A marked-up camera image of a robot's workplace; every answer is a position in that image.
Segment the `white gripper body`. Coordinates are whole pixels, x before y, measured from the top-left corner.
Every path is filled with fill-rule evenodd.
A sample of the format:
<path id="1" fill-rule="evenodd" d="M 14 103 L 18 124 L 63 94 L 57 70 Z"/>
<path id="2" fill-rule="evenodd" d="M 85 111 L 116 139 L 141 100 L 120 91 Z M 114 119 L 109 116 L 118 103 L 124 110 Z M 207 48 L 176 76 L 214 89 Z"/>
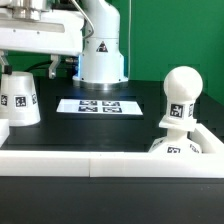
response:
<path id="1" fill-rule="evenodd" d="M 0 49 L 76 56 L 82 52 L 84 19 L 77 11 L 51 10 L 40 21 L 14 19 L 0 8 Z"/>

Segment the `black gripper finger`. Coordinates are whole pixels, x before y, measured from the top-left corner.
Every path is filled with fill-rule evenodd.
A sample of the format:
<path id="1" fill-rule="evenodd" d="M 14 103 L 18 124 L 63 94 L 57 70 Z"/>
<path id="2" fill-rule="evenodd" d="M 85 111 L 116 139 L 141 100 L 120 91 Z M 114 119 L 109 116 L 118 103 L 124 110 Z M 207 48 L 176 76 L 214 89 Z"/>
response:
<path id="1" fill-rule="evenodd" d="M 0 50 L 0 66 L 2 67 L 2 73 L 11 75 L 12 74 L 12 66 L 9 64 L 7 60 L 8 52 L 5 50 Z"/>
<path id="2" fill-rule="evenodd" d="M 48 68 L 48 77 L 50 79 L 54 79 L 56 77 L 56 70 L 61 62 L 61 56 L 60 55 L 52 55 L 50 57 L 50 66 Z"/>

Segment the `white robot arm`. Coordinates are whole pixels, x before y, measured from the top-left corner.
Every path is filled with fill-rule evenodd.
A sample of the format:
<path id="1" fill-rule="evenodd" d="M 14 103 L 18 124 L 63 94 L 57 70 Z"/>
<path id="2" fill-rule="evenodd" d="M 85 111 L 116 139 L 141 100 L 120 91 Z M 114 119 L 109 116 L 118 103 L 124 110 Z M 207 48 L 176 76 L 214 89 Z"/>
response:
<path id="1" fill-rule="evenodd" d="M 119 34 L 120 14 L 106 0 L 0 0 L 0 66 L 7 72 L 9 51 L 49 54 L 51 79 L 68 56 L 78 59 L 75 85 L 125 86 Z"/>

